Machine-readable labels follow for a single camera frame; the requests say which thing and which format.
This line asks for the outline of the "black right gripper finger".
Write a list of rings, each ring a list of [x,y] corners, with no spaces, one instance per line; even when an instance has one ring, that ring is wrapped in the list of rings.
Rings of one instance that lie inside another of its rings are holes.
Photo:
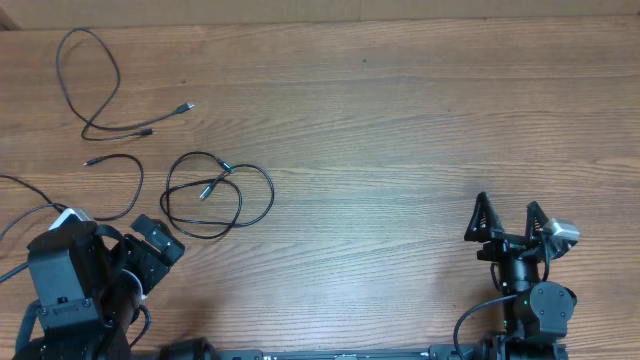
[[[485,243],[497,239],[504,232],[489,194],[480,192],[475,201],[474,211],[464,234],[464,240]]]
[[[549,218],[536,201],[527,205],[526,215],[525,236],[529,240],[535,240],[544,230],[544,226],[549,222]]]

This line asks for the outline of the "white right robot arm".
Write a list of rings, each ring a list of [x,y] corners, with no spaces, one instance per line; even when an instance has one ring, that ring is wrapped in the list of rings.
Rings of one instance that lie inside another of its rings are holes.
[[[479,193],[464,239],[482,245],[477,259],[490,263],[500,296],[470,308],[457,320],[452,335],[456,355],[461,359],[566,359],[566,347],[558,341],[568,333],[577,296],[550,281],[549,275],[551,262],[575,247],[579,237],[575,224],[547,217],[535,201],[526,208],[525,232],[510,234],[489,195]],[[459,341],[464,320],[497,305],[502,307],[504,330],[487,334],[465,350]]]

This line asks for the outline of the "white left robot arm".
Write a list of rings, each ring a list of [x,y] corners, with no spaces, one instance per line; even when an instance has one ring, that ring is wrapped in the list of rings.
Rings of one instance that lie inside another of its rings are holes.
[[[132,233],[68,208],[28,246],[37,298],[16,338],[18,359],[129,359],[129,326],[143,301],[184,255],[160,220],[137,217]]]

